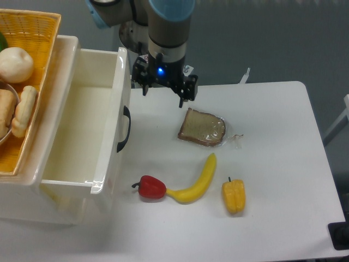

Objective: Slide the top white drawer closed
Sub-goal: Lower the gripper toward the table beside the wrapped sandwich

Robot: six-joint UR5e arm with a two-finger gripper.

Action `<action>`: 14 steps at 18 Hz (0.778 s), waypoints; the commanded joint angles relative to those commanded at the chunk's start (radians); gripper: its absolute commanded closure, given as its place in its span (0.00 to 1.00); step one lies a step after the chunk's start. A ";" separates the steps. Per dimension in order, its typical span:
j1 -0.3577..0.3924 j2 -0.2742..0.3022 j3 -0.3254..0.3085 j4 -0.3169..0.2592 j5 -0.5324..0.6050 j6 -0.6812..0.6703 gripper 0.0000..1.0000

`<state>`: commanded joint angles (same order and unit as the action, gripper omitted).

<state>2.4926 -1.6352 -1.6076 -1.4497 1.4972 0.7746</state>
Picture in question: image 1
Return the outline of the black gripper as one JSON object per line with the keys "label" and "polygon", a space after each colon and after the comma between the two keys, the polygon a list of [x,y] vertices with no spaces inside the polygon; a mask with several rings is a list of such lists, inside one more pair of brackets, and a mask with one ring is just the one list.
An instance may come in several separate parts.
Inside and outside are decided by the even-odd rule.
{"label": "black gripper", "polygon": [[155,84],[170,88],[179,96],[179,108],[197,95],[198,76],[184,74],[184,58],[167,63],[162,54],[155,58],[149,55],[147,59],[138,56],[133,64],[131,79],[142,87],[143,96]]}

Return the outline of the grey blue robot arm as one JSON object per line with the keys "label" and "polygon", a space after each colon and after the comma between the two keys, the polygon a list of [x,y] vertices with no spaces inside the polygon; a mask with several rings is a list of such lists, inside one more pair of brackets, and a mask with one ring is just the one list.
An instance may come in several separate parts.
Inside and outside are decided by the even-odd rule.
{"label": "grey blue robot arm", "polygon": [[119,25],[128,30],[136,53],[132,81],[147,94],[155,85],[170,88],[179,106],[195,100],[197,75],[184,72],[186,46],[195,1],[86,1],[99,28]]}

